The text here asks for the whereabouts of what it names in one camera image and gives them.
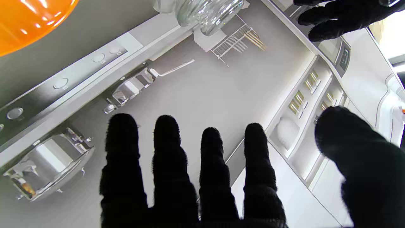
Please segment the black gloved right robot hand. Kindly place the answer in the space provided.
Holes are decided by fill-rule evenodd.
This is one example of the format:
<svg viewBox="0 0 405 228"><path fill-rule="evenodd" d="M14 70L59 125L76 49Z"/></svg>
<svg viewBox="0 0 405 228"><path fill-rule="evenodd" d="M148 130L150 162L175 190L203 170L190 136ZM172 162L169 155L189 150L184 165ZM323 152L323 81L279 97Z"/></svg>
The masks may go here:
<svg viewBox="0 0 405 228"><path fill-rule="evenodd" d="M230 172L216 128L201 139L200 201L188 175L176 120L160 116L154 130L154 206L148 207L139 165L138 127L126 113L110 118L99 193L102 228L286 228L267 137L259 123L245 130L244 218L231 193ZM342 106L315 125L319 151L345 178L343 202L354 228L404 227L404 151Z"/></svg>

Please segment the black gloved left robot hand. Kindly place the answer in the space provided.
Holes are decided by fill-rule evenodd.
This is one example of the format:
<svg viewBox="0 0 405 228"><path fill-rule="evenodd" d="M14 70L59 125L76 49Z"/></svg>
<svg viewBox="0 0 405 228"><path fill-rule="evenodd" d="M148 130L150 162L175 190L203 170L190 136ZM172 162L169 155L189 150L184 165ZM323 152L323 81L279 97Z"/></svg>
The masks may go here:
<svg viewBox="0 0 405 228"><path fill-rule="evenodd" d="M302 26L314 25L308 32L311 42L335 39L363 29L404 10L404 0L294 0L294 5L311 6L298 17Z"/></svg>

